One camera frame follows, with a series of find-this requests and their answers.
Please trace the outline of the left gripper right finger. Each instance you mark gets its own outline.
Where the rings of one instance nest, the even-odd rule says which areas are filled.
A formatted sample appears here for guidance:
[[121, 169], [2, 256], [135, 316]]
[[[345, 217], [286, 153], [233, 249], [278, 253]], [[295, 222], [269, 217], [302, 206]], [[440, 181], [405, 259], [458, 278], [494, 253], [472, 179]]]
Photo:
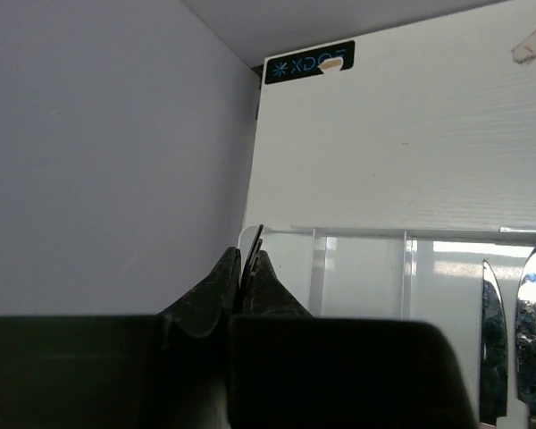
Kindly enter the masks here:
[[260, 252], [230, 320], [234, 428], [474, 428], [448, 340], [435, 326], [310, 315]]

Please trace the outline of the pink handled knife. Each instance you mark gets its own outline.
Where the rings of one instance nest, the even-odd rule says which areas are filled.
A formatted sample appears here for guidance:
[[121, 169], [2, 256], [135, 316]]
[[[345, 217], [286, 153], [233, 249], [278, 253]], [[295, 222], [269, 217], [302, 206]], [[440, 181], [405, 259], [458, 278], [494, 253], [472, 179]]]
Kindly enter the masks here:
[[517, 398], [536, 428], [536, 248], [523, 266], [516, 293], [515, 363]]

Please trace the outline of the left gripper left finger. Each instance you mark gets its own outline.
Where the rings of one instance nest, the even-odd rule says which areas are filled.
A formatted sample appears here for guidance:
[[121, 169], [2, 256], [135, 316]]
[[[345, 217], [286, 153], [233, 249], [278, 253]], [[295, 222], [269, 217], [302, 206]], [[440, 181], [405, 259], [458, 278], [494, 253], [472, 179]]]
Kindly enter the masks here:
[[152, 315], [0, 316], [0, 428], [225, 428], [241, 255]]

